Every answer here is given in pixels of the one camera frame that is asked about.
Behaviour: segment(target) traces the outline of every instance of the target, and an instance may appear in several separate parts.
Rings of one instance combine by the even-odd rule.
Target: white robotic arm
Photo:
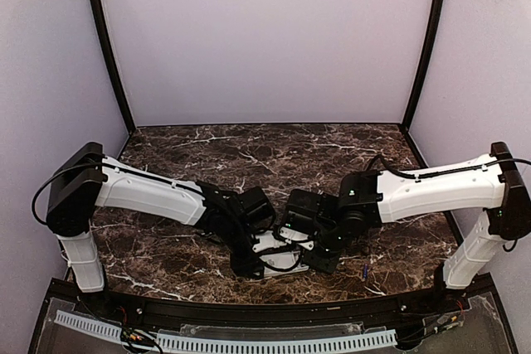
[[[105,286],[90,232],[96,206],[142,211],[214,233],[231,250],[231,268],[239,276],[263,278],[308,268],[297,261],[294,248],[282,250],[285,242],[257,227],[267,219],[275,221],[275,211],[259,187],[237,194],[205,182],[161,177],[106,157],[97,143],[86,144],[47,183],[49,206],[46,223],[41,222],[61,241],[76,282],[86,293]],[[264,251],[274,248],[275,253]]]
[[[347,175],[339,196],[294,190],[277,230],[305,248],[303,263],[333,272],[341,250],[371,227],[438,211],[481,208],[473,230],[445,261],[436,284],[465,289],[508,240],[531,231],[531,202],[504,143],[468,162]]]
[[[347,175],[339,196],[293,190],[282,222],[270,231],[256,228],[268,218],[270,226],[275,221],[259,187],[236,194],[160,177],[106,157],[99,144],[88,143],[47,182],[46,224],[61,241],[83,292],[105,286],[90,232],[95,206],[142,211],[215,233],[231,250],[235,274],[250,278],[308,267],[331,273],[344,247],[368,228],[436,211],[483,208],[463,244],[436,272],[436,284],[454,290],[466,288],[505,242],[531,231],[529,194],[504,143],[468,162],[412,172],[382,162],[384,172]]]

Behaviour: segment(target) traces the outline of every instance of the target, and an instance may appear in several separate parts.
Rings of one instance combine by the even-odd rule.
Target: white cable tray
[[[120,327],[106,322],[57,310],[55,323],[107,342],[122,344],[119,339]],[[159,333],[157,343],[164,353],[177,354],[346,354],[396,346],[397,340],[395,331],[391,330],[356,336],[278,342],[213,340]]]

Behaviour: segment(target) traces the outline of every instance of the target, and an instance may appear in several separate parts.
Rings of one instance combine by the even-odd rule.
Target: white arm segment
[[[468,162],[405,173],[418,175],[439,172],[482,165],[495,160],[496,158],[485,154]],[[383,195],[383,199],[378,203],[382,222],[390,223],[404,217],[436,211],[498,207],[504,198],[505,187],[504,183],[499,182],[500,174],[502,174],[501,168],[499,165],[494,165],[483,170],[446,174],[416,182],[390,172],[383,172],[378,177],[378,192]]]
[[[474,229],[459,249],[445,261],[442,271],[448,289],[465,289],[481,268],[501,251],[507,242],[499,235],[489,234],[489,218],[482,211]]]
[[[89,231],[78,236],[56,235],[56,237],[65,249],[68,266],[74,271],[80,291],[101,292],[105,286],[105,278],[92,233]]]
[[[129,167],[109,157],[105,158],[104,162],[116,166],[116,168],[103,167],[103,173],[109,179],[103,183],[96,200],[97,206],[122,207],[132,211],[142,211],[151,215],[167,217],[185,225],[195,225],[206,209],[202,204],[204,198],[201,195],[175,186],[177,183],[201,192],[200,186],[194,182],[166,179]],[[137,176],[127,173],[125,170],[147,174],[166,182]]]
[[[119,167],[119,169],[103,167],[103,173],[108,177],[108,180],[103,183],[100,190],[96,200],[97,206],[122,207],[133,211],[142,211],[167,217],[186,225],[195,225],[206,209],[202,204],[202,196],[171,184],[175,182],[201,192],[201,188],[193,182],[180,182],[171,179],[164,179],[168,182],[150,180],[146,177],[123,172],[123,170],[149,174],[158,179],[163,178],[126,166],[113,158],[107,157],[104,162]],[[92,233],[89,231],[73,237],[57,235],[57,238],[63,244],[69,266],[76,275],[76,282],[81,292],[102,291],[105,286],[105,279]]]
[[[495,161],[489,154],[468,162],[433,167],[409,172],[413,175],[483,165]],[[421,180],[403,179],[390,172],[378,177],[378,192],[383,199],[378,203],[382,222],[403,217],[452,211],[469,207],[491,209],[499,207],[504,199],[505,184],[499,181],[499,165],[468,172],[457,172]],[[474,229],[459,249],[446,260],[443,277],[448,289],[465,289],[506,242],[499,235],[491,235],[489,219],[483,211]]]

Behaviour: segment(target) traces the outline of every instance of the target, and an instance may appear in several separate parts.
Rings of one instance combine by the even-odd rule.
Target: black frame edge
[[[98,32],[98,38],[100,39],[101,52],[105,59],[105,65],[107,66],[107,72],[109,73],[110,83],[113,86],[114,96],[118,102],[119,111],[124,119],[125,127],[129,134],[132,134],[136,130],[134,125],[133,115],[131,109],[125,97],[124,87],[119,77],[118,66],[116,65],[116,59],[114,58],[114,52],[112,45],[110,44],[109,31],[105,23],[105,15],[103,12],[103,5],[101,0],[90,0],[90,7],[92,8],[92,16],[94,17],[94,23],[96,31]]]
[[[418,62],[412,92],[409,96],[406,113],[404,114],[404,119],[402,121],[402,126],[406,129],[409,129],[412,126],[415,111],[417,110],[419,99],[421,98],[422,86],[424,85],[428,66],[430,65],[431,52],[433,51],[437,28],[439,27],[439,20],[441,18],[442,3],[443,0],[431,0],[430,17],[428,18],[426,36],[424,37],[424,44],[422,45],[421,58]]]
[[[127,139],[125,140],[125,143],[124,145],[122,146],[122,149],[120,149],[119,153],[118,153],[118,156],[116,157],[116,160],[119,161],[119,159],[122,157],[122,155],[124,154],[124,151],[125,149],[127,148],[127,146],[129,145],[129,143],[131,142],[131,138],[133,137],[133,134],[132,133],[129,133],[129,135],[127,136]]]
[[[409,134],[409,130],[403,125],[400,125],[399,129],[402,133],[402,136],[406,140],[407,146],[411,149],[413,156],[417,160],[419,166],[422,168],[428,167],[426,161],[421,155],[421,152],[418,150],[418,147],[415,144],[413,137]],[[451,211],[443,211],[442,213],[443,215],[445,215],[446,221],[448,222],[448,226],[450,227],[451,233],[453,234],[455,241],[458,245],[461,245],[463,243],[463,235],[461,234],[461,231],[457,226],[457,221],[455,220],[454,214]]]
[[[109,291],[107,294],[113,298],[117,298],[120,302],[126,303],[128,307],[131,308],[143,308],[144,312],[142,316],[139,316],[136,319],[135,324],[139,327],[142,327],[146,330],[157,330],[160,328],[170,328],[173,330],[178,330],[184,323],[194,323],[197,325],[230,325],[234,321],[246,323],[246,318],[242,317],[242,314],[246,313],[246,310],[255,310],[260,308],[270,308],[274,313],[278,313],[279,317],[275,319],[281,320],[281,314],[289,312],[292,314],[297,313],[299,310],[302,310],[304,313],[308,313],[310,310],[311,314],[314,314],[316,323],[305,322],[305,326],[312,326],[315,324],[325,325],[325,324],[334,324],[334,323],[345,323],[352,322],[353,320],[358,321],[368,321],[368,326],[382,326],[386,325],[392,328],[411,326],[420,322],[423,316],[419,315],[419,318],[407,317],[409,320],[405,321],[401,316],[400,307],[404,303],[403,299],[411,300],[415,298],[422,298],[425,296],[430,289],[423,289],[419,291],[400,293],[396,295],[390,295],[382,298],[369,298],[369,299],[358,299],[350,300],[341,303],[315,303],[315,304],[296,304],[296,305],[234,305],[234,304],[217,304],[213,305],[214,313],[217,313],[218,317],[213,317],[210,311],[212,307],[208,303],[194,303],[194,302],[181,302],[178,300],[163,300],[156,298],[145,298],[142,296],[136,296],[127,293],[117,293]],[[505,336],[509,344],[511,353],[518,354],[518,348],[514,341],[513,333],[511,332],[509,321],[505,314],[503,304],[501,303],[498,295],[498,291],[494,285],[494,281],[489,273],[476,275],[473,283],[467,288],[467,295],[469,297],[475,296],[477,294],[491,292],[494,298],[494,302],[499,311],[501,321],[504,326]],[[46,311],[51,298],[60,298],[66,301],[77,304],[77,296],[79,295],[79,290],[75,284],[69,283],[66,281],[61,281],[59,279],[52,279],[50,286],[46,292],[45,301],[42,304],[41,311],[39,313],[39,318],[34,329],[32,336],[32,344],[30,345],[29,354],[34,354],[37,349],[37,343],[44,322],[44,317],[46,316]],[[319,313],[336,313],[336,311],[329,312],[326,311],[327,307],[330,305],[339,305],[346,306],[348,310],[346,313],[339,315],[338,317],[332,316],[328,321],[322,319],[321,322],[318,321]],[[82,306],[76,305],[76,311],[81,311],[86,313],[86,309]],[[196,312],[202,313],[203,316],[198,316],[196,318]]]

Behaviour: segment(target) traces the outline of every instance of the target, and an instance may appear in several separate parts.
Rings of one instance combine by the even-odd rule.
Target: black joint housing
[[[513,156],[505,143],[493,143],[491,156],[498,160]],[[501,207],[487,210],[489,234],[499,235],[504,240],[517,240],[531,232],[531,200],[524,180],[514,162],[501,162],[499,180],[505,184]]]
[[[342,216],[353,211],[361,212],[367,228],[381,227],[382,219],[378,210],[378,202],[382,200],[382,194],[378,193],[379,175],[380,172],[370,170],[345,176],[339,188],[338,214]]]
[[[103,147],[98,143],[87,143],[54,176],[69,167],[101,162]],[[95,209],[95,202],[106,175],[101,167],[79,168],[58,177],[50,187],[46,223],[48,228],[61,236],[76,236],[88,232],[89,220]]]
[[[275,209],[260,187],[253,187],[242,194],[230,196],[227,202],[236,217],[247,225],[275,217]]]

